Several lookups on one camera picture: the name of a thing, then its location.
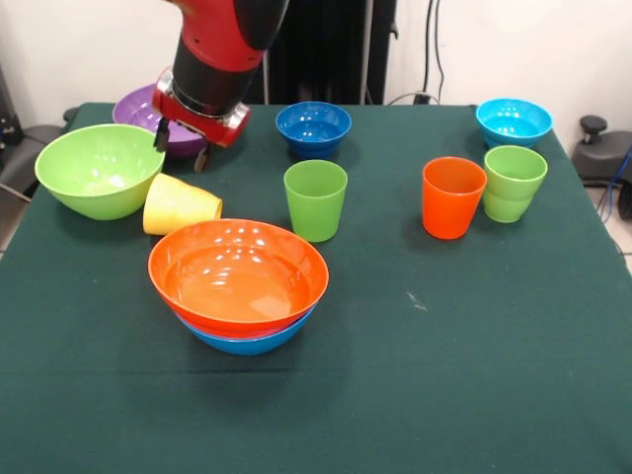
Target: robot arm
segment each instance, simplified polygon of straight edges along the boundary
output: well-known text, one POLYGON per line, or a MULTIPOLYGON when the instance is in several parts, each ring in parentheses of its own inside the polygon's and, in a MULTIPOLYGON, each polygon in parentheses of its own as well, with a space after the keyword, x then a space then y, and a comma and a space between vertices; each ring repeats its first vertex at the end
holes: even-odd
POLYGON ((167 0, 183 12, 173 68, 160 77, 153 106, 163 119, 155 146, 164 151, 169 121, 229 146, 250 116, 241 104, 282 22, 288 0, 167 0))

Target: plastic cup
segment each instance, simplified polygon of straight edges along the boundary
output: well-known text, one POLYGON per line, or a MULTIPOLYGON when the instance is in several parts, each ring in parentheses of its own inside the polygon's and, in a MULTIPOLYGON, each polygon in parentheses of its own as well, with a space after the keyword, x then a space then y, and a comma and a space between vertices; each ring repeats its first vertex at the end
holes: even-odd
POLYGON ((511 223, 526 212, 548 172, 546 160, 533 150, 506 145, 485 155, 488 185, 483 194, 485 213, 511 223))
POLYGON ((444 156, 422 171, 422 222, 437 239, 467 232, 487 184, 483 168, 465 158, 444 156))
POLYGON ((160 173, 149 188, 142 228, 147 234, 167 235, 190 224, 219 219, 221 208, 219 197, 160 173))
POLYGON ((307 160, 290 166, 283 182, 292 229, 308 242, 324 242, 338 232, 347 173, 331 161, 307 160))

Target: blue bowl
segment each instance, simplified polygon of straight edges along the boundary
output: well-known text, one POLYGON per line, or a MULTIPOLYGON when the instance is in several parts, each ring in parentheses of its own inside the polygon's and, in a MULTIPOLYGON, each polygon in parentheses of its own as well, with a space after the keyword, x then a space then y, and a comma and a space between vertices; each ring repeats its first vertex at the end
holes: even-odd
POLYGON ((276 129, 299 158, 329 158, 351 127, 349 113, 326 102, 299 102, 276 116, 276 129))
POLYGON ((183 320, 180 316, 178 319, 189 328, 189 330, 194 333, 194 335, 204 341, 212 348, 217 349, 218 351, 222 351, 224 353, 234 354, 236 356, 258 356, 264 353, 268 353, 292 339, 298 331, 305 325, 311 314, 314 312, 314 308, 316 305, 312 306, 312 308, 298 321, 296 321, 291 326, 279 331, 278 333, 274 333, 270 336, 265 336, 262 338, 255 339, 225 339, 218 338, 217 336, 213 336, 209 333, 204 333, 197 328, 194 328, 190 324, 188 324, 185 320, 183 320))
POLYGON ((553 126, 540 106, 520 99, 494 99, 476 110, 485 142, 490 148, 517 145, 532 148, 553 126))

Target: lime green bowl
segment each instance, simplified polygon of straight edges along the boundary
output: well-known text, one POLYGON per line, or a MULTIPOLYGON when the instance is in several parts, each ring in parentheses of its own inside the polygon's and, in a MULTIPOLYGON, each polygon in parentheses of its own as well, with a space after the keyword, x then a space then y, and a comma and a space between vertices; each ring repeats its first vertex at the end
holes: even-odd
POLYGON ((102 124, 51 142, 36 161, 39 182, 60 202, 87 217, 114 220, 139 210, 165 154, 154 135, 134 125, 102 124))

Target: orange bowl stacked on blue bowl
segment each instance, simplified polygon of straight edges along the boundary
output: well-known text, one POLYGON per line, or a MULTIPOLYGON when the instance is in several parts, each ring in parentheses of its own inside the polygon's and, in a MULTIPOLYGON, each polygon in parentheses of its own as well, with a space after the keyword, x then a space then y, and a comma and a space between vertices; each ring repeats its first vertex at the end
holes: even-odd
POLYGON ((189 329, 227 340, 287 329, 329 284, 327 264, 311 244, 245 219, 172 232, 153 248, 148 267, 158 293, 189 329))

